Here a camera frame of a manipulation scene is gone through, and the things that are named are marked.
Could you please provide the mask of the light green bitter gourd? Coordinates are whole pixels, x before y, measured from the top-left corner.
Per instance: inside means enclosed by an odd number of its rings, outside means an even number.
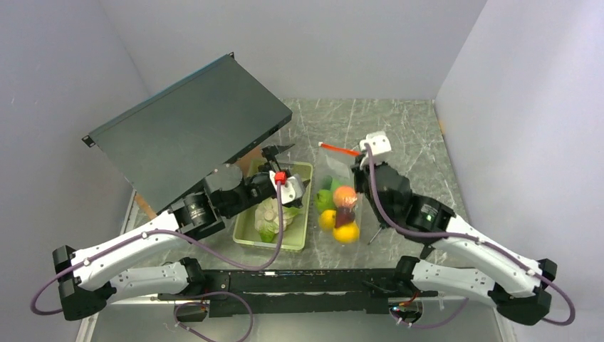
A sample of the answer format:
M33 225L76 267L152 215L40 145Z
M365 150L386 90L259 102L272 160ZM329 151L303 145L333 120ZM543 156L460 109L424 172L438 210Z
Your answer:
M326 210L335 210L336 205L333 200L333 193L342 185L341 181L330 175L323 177L320 181L320 187L314 196L314 205L319 214Z

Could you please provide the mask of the yellow corn cob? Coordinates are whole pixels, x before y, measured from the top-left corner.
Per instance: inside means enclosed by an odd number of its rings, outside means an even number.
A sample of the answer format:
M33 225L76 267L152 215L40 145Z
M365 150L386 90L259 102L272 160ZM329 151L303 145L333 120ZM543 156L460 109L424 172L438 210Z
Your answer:
M323 231L335 229L336 213L334 209L326 209L319 215L318 225Z

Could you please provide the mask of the clear zip bag orange zipper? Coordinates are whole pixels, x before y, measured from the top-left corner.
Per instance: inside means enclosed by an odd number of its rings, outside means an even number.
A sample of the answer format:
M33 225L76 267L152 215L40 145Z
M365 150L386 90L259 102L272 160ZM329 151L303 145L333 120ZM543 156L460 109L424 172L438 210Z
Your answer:
M355 190L351 167L360 153L326 142L318 144L317 185L313 204L318 226L340 244L352 244L360 238L357 216L360 198Z

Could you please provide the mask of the orange red peach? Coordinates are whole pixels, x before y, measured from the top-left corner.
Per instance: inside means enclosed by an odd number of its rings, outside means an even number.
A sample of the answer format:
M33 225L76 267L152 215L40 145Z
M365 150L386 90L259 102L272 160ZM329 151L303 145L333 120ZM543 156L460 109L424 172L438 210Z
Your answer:
M354 207L358 196L351 186L342 185L333 191L333 202L336 207Z

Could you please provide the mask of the dark red plum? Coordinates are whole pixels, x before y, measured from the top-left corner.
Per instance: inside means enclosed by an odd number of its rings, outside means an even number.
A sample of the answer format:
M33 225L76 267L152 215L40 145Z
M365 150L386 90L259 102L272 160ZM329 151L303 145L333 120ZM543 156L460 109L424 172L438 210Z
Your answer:
M355 221L355 210L352 207L337 207L335 209L335 229Z

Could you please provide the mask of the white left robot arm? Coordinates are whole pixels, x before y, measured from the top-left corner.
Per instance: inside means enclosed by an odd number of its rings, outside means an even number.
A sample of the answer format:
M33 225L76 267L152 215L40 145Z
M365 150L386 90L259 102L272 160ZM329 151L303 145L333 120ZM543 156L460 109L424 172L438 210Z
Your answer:
M301 208L311 179L280 166L276 157L284 150L282 145L262 148L264 162L250 176L238 166L214 169L199 190L117 238L87 249L57 248L53 263L64 318L77 321L113 302L147 294L199 297L208 281L196 259L141 269L137 263L165 249L197 245L222 230L226 219L263 201L276 201L278 217L288 208Z

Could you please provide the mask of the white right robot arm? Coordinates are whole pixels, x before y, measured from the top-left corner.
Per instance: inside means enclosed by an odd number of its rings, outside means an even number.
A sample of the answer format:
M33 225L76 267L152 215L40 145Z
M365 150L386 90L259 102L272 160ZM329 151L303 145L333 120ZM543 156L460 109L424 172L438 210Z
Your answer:
M502 247L447 205L414 194L410 181L385 162L371 167L357 157L351 170L355 190L365 195L381 225L413 242L456 254L470 265L455 268L403 256L392 277L398 294L438 291L467 297L525 326L549 314L552 296L547 288L555 279L556 263L527 259Z

